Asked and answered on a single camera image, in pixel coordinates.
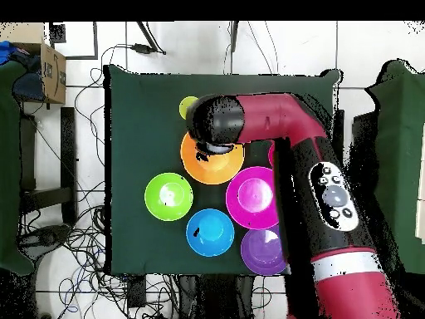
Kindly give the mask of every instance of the green table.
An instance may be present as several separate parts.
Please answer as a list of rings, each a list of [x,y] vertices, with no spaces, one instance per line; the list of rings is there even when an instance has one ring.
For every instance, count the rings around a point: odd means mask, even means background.
[[[332,115],[333,86],[339,78],[336,70],[321,76],[214,76],[137,75],[105,67],[105,94],[111,104],[110,111],[105,105],[105,118],[111,118],[111,272],[252,274],[240,255],[247,230],[235,222],[235,240],[223,255],[201,257],[188,246],[186,225],[197,211],[227,213],[228,183],[200,184],[184,170],[179,151],[186,125],[178,105],[186,96],[288,91],[313,96]],[[269,146],[268,141],[248,145],[242,168],[270,167]],[[181,174],[193,189],[192,208],[175,222],[154,218],[144,204],[146,185],[164,172]]]

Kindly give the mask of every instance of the black metal frame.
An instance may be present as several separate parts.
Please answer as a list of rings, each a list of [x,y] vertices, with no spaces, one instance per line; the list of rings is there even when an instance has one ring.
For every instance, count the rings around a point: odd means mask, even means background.
[[[33,116],[23,116],[21,124],[22,198],[21,212],[61,204],[63,222],[73,225],[77,219],[76,208],[76,123],[75,109],[61,108],[61,187],[35,190],[34,140],[36,128]]]
[[[233,53],[236,50],[236,38],[237,29],[239,27],[239,21],[232,21],[232,28],[230,31],[230,52]]]

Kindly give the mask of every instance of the blue object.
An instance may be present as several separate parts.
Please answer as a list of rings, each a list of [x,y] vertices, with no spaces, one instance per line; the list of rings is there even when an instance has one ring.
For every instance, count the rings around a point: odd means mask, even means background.
[[[214,257],[232,246],[235,228],[232,220],[216,209],[203,209],[194,214],[186,227],[186,239],[197,254]]]
[[[16,50],[16,47],[14,47],[10,42],[0,42],[0,65],[6,61],[9,61],[9,55]]]

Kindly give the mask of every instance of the orange bowl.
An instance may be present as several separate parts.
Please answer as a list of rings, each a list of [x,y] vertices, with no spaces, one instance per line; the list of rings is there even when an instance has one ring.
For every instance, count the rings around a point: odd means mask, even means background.
[[[196,143],[189,133],[183,137],[180,148],[184,168],[190,176],[203,184],[223,184],[241,169],[244,160],[243,145],[223,155],[208,155],[208,161],[197,158]]]

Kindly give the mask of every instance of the bowl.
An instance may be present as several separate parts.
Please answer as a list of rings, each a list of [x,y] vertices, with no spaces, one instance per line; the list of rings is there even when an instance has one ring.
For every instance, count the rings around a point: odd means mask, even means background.
[[[227,186],[227,210],[244,228],[270,228],[279,222],[274,193],[271,169],[262,166],[246,168]]]
[[[225,253],[232,246],[234,238],[232,220],[216,209],[203,209],[195,213],[186,227],[189,246],[204,257]]]
[[[180,104],[178,105],[178,112],[180,113],[180,116],[186,120],[186,112],[188,108],[197,100],[198,98],[196,96],[187,96],[180,101]]]
[[[242,260],[252,272],[262,276],[276,275],[286,267],[279,225],[263,230],[249,230],[241,243]]]
[[[163,221],[174,221],[188,213],[193,203],[193,191],[181,175],[163,173],[151,179],[144,191],[148,211]]]
[[[223,184],[241,169],[244,160],[243,145],[223,155],[201,155],[189,133],[183,137],[180,158],[190,176],[203,184]]]

